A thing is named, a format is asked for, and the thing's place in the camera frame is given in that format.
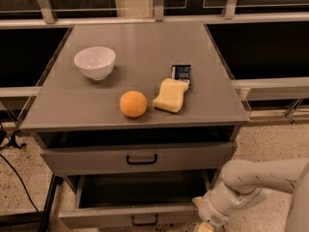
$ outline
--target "white bowl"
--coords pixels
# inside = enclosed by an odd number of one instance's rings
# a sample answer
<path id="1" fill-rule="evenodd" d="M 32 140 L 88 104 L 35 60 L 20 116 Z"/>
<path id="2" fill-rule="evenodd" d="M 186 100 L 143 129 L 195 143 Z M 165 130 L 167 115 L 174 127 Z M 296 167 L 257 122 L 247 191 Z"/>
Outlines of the white bowl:
<path id="1" fill-rule="evenodd" d="M 79 51 L 74 57 L 78 69 L 93 80 L 105 79 L 114 69 L 116 54 L 107 47 L 95 46 Z"/>

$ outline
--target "desk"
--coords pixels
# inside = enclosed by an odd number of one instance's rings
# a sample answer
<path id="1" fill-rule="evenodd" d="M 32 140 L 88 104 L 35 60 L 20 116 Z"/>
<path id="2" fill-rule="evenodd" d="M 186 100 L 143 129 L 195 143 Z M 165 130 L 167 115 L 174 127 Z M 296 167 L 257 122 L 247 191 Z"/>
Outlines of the desk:
<path id="1" fill-rule="evenodd" d="M 93 81 L 73 58 L 98 45 L 116 52 L 116 65 L 106 79 Z M 178 114 L 152 107 L 175 64 L 192 68 Z M 140 118 L 120 111 L 129 90 L 148 100 Z M 202 23 L 77 25 L 21 129 L 34 134 L 52 172 L 76 192 L 76 209 L 60 216 L 80 228 L 197 220 L 191 198 L 214 182 L 248 120 Z M 145 186 L 156 190 L 145 196 Z"/>

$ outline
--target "black handle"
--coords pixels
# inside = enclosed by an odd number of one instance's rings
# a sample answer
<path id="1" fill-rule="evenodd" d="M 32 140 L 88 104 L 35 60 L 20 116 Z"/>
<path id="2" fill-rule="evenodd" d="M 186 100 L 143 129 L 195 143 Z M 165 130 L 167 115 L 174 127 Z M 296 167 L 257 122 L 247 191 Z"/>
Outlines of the black handle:
<path id="1" fill-rule="evenodd" d="M 126 156 L 126 163 L 129 165 L 151 165 L 155 164 L 157 161 L 157 154 L 154 154 L 154 160 L 149 161 L 130 161 L 129 156 Z"/>
<path id="2" fill-rule="evenodd" d="M 131 222 L 133 226 L 141 227 L 141 226 L 153 226 L 156 225 L 158 222 L 158 215 L 155 215 L 155 221 L 154 222 L 146 222 L 146 223 L 136 223 L 134 216 L 131 218 Z"/>

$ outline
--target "beige floor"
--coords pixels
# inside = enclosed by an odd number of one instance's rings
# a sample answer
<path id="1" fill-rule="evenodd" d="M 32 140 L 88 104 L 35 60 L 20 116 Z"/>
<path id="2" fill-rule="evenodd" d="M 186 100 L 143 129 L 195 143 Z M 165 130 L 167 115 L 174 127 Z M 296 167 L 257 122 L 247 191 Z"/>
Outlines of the beige floor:
<path id="1" fill-rule="evenodd" d="M 29 189 L 34 203 L 41 210 L 44 205 L 51 173 L 39 156 L 40 148 L 30 136 L 21 138 L 27 143 L 26 149 L 9 149 L 2 151 L 16 168 Z M 283 160 L 309 158 L 309 123 L 299 122 L 291 126 L 285 120 L 280 123 L 252 123 L 241 129 L 238 136 L 239 147 L 234 159 L 244 160 Z M 0 159 L 0 215 L 33 212 L 24 190 L 12 170 Z M 247 211 L 232 215 L 225 225 L 227 232 L 283 232 L 291 196 L 274 191 L 262 204 Z M 69 230 L 57 217 L 60 211 L 72 207 L 74 194 L 67 185 L 57 189 L 50 231 L 79 232 L 190 232 L 195 224 L 167 224 L 157 227 L 102 228 L 86 230 Z M 0 232 L 38 231 L 37 224 L 0 228 Z"/>

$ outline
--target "open drawer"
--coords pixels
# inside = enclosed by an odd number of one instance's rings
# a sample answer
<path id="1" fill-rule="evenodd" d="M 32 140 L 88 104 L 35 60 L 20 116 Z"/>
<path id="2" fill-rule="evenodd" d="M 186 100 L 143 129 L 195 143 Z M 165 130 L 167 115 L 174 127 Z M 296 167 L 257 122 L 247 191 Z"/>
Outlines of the open drawer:
<path id="1" fill-rule="evenodd" d="M 236 142 L 96 146 L 42 149 L 57 176 L 220 168 Z"/>
<path id="2" fill-rule="evenodd" d="M 215 170 L 81 176 L 76 209 L 60 214 L 68 228 L 146 226 L 200 221 L 191 202 L 209 189 Z"/>

